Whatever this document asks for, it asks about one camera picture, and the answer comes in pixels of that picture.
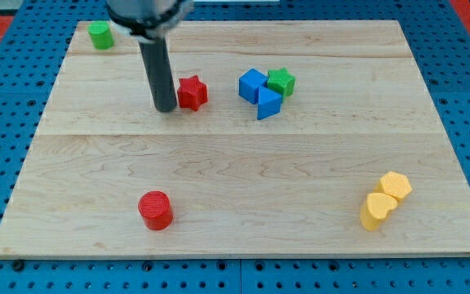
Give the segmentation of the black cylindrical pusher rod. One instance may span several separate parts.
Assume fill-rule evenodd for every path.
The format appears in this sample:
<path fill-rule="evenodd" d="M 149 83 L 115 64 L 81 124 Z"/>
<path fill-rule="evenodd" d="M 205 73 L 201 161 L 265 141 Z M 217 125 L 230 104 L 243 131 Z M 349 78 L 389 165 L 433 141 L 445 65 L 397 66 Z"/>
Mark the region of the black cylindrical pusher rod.
<path fill-rule="evenodd" d="M 166 39 L 159 38 L 149 43 L 141 43 L 140 53 L 155 109 L 161 113 L 173 111 L 177 106 L 177 98 Z"/>

